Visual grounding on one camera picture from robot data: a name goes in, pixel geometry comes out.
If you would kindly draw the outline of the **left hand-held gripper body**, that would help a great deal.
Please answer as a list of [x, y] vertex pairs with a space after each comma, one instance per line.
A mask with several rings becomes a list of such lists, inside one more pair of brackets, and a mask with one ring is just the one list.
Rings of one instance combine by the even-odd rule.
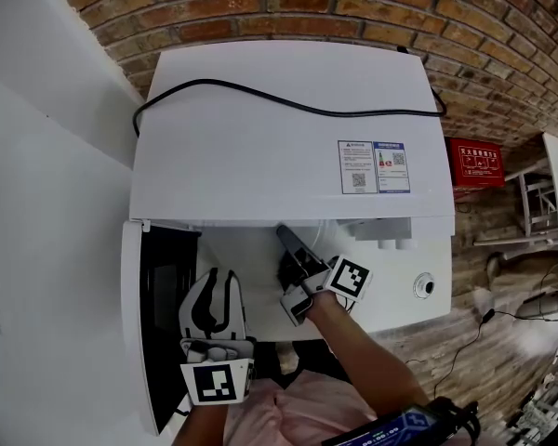
[[254, 346], [250, 339], [190, 339], [180, 342], [180, 366], [192, 405], [237, 404], [250, 392]]

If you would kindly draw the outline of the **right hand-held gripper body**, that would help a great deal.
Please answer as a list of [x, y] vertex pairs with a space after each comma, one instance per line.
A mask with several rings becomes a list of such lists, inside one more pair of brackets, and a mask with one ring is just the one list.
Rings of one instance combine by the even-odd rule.
[[281, 297], [284, 311], [296, 326], [303, 324], [316, 295], [332, 292], [355, 303], [371, 283], [372, 272], [345, 256], [334, 257], [326, 264], [328, 270], [305, 279], [299, 286], [291, 286]]

